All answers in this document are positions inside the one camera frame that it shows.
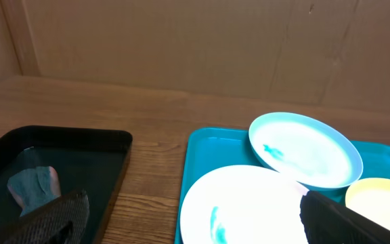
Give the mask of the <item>grey-green sponge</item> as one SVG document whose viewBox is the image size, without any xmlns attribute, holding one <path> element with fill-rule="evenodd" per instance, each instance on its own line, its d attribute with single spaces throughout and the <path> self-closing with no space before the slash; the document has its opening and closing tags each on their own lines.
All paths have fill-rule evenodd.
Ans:
<svg viewBox="0 0 390 244">
<path fill-rule="evenodd" d="M 20 217 L 62 195 L 58 173 L 51 166 L 24 169 L 9 178 L 7 188 L 22 208 Z"/>
</svg>

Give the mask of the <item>white plate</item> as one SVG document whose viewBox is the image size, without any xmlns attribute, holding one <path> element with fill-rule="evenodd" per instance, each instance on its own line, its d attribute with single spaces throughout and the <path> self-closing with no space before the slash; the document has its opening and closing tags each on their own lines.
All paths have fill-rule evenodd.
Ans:
<svg viewBox="0 0 390 244">
<path fill-rule="evenodd" d="M 233 165 L 190 187 L 179 225 L 184 244 L 306 243 L 300 218 L 308 189 L 264 167 Z"/>
</svg>

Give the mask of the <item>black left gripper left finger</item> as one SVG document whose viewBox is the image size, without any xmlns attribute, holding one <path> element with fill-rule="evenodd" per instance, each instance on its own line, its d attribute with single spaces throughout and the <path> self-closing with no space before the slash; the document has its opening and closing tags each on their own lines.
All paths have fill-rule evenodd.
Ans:
<svg viewBox="0 0 390 244">
<path fill-rule="evenodd" d="M 74 190 L 0 228 L 0 243 L 80 243 L 89 219 L 85 190 Z"/>
</svg>

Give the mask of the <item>light blue plate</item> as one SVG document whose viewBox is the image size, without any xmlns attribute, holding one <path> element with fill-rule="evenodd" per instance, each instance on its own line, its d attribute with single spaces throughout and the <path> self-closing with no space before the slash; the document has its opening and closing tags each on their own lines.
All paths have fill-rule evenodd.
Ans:
<svg viewBox="0 0 390 244">
<path fill-rule="evenodd" d="M 364 172 L 362 156 L 349 139 L 305 115 L 261 115 L 250 124 L 248 139 L 260 164 L 312 190 L 346 188 Z"/>
</svg>

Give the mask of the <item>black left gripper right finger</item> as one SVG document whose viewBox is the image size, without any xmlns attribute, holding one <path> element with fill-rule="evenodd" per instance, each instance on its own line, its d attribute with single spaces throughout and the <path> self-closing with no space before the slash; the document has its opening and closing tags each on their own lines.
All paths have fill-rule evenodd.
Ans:
<svg viewBox="0 0 390 244">
<path fill-rule="evenodd" d="M 390 230 L 316 191 L 303 195 L 300 208 L 309 244 L 390 244 Z"/>
</svg>

